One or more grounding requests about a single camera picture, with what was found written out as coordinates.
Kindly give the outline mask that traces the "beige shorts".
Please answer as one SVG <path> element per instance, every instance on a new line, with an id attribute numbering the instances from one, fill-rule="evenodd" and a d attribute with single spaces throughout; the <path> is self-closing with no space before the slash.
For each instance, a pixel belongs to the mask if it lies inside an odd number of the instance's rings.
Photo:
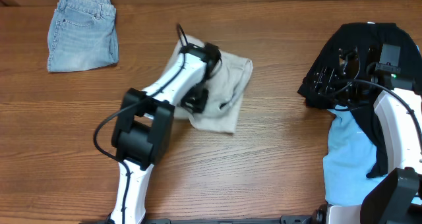
<path id="1" fill-rule="evenodd" d="M 198 130 L 233 134 L 243 99 L 243 93 L 253 72 L 253 62 L 225 51 L 206 82 L 208 99 L 202 113 L 191 114 L 180 106 L 174 117 L 188 120 Z"/>

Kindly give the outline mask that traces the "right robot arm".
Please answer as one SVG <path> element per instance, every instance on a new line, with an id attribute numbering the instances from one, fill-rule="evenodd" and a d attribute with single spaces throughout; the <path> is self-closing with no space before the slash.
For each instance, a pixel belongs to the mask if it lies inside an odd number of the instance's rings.
<path id="1" fill-rule="evenodd" d="M 420 223 L 421 98 L 413 81 L 403 76 L 401 59 L 420 56 L 414 43 L 384 43 L 378 61 L 362 65 L 358 47 L 322 50 L 321 68 L 306 85 L 317 96 L 348 109 L 369 104 L 382 129 L 387 176 L 354 206 L 330 206 L 326 223 Z"/>

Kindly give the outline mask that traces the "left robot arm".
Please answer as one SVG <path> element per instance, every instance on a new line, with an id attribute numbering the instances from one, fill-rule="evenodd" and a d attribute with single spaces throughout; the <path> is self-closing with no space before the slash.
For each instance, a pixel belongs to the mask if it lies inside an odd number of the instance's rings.
<path id="1" fill-rule="evenodd" d="M 170 141 L 175 108 L 202 113 L 208 99 L 206 81 L 221 59 L 217 46 L 184 45 L 176 62 L 155 83 L 129 89 L 116 115 L 111 144 L 119 163 L 116 204 L 106 223 L 142 223 L 148 183 Z"/>

